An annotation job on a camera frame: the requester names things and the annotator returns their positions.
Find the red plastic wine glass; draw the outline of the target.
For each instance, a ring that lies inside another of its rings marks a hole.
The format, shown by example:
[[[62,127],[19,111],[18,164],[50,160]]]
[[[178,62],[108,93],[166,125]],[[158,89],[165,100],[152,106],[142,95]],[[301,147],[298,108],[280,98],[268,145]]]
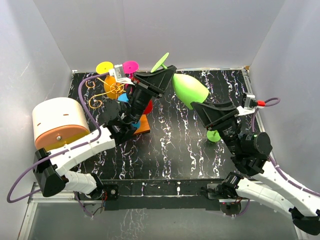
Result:
[[[144,115],[147,115],[147,114],[151,113],[152,110],[153,110],[153,101],[150,100],[150,101],[148,102],[145,110],[143,111],[143,114],[144,114]]]

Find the magenta plastic wine glass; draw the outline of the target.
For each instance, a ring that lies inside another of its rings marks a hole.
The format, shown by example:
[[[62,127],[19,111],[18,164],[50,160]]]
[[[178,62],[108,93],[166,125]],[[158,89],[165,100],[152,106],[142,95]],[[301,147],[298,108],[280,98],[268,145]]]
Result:
[[[139,70],[139,64],[136,61],[129,60],[122,64],[122,68],[122,75],[131,80],[133,78],[133,74]]]

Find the green plastic wine glass front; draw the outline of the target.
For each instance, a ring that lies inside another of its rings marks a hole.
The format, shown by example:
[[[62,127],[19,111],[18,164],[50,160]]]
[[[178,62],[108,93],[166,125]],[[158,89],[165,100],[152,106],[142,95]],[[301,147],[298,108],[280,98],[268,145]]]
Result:
[[[209,90],[195,77],[176,73],[177,68],[174,65],[167,67],[165,61],[169,54],[166,52],[153,66],[150,73],[158,78],[161,75],[162,78],[170,81],[178,99],[190,110],[208,107],[210,104],[206,100]]]

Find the blue plastic wine glass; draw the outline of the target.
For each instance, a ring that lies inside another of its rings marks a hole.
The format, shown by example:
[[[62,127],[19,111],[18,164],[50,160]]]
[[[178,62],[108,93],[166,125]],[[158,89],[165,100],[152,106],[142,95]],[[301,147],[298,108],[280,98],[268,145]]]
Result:
[[[126,93],[121,94],[117,100],[126,103],[129,101]],[[138,121],[137,123],[133,123],[132,126],[138,129],[141,126],[141,122]]]

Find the orange plastic wine glass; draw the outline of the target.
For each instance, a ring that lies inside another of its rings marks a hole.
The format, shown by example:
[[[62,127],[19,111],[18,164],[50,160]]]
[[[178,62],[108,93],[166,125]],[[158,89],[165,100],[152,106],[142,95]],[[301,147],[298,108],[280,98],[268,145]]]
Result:
[[[104,74],[108,73],[109,70],[113,69],[113,63],[109,61],[103,61],[96,66],[96,73],[97,74]],[[110,99],[118,99],[120,95],[125,92],[125,85],[122,83],[116,82],[114,76],[107,75],[102,79],[104,91],[106,95]]]

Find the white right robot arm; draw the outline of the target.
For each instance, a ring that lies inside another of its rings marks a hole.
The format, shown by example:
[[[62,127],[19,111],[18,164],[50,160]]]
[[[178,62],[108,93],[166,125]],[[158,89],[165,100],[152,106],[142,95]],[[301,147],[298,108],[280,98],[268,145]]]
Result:
[[[223,194],[249,198],[282,212],[305,233],[320,233],[320,195],[293,179],[271,158],[273,149],[265,131],[241,133],[238,118],[255,116],[263,101],[251,100],[236,107],[225,103],[191,103],[203,126],[218,132],[232,154],[231,160],[241,175],[230,173],[224,180]]]

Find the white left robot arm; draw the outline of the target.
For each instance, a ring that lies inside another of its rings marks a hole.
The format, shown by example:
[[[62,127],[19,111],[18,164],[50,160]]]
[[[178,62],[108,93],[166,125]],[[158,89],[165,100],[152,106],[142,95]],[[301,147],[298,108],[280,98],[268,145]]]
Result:
[[[64,146],[35,152],[33,173],[43,197],[52,197],[63,190],[81,192],[93,200],[103,195],[103,184],[95,173],[77,173],[72,168],[90,157],[113,149],[129,140],[137,131],[135,126],[152,98],[161,98],[170,85],[177,68],[158,67],[150,73],[135,72],[126,77],[123,66],[116,65],[101,76],[112,76],[133,89],[129,100],[107,98],[96,130]]]

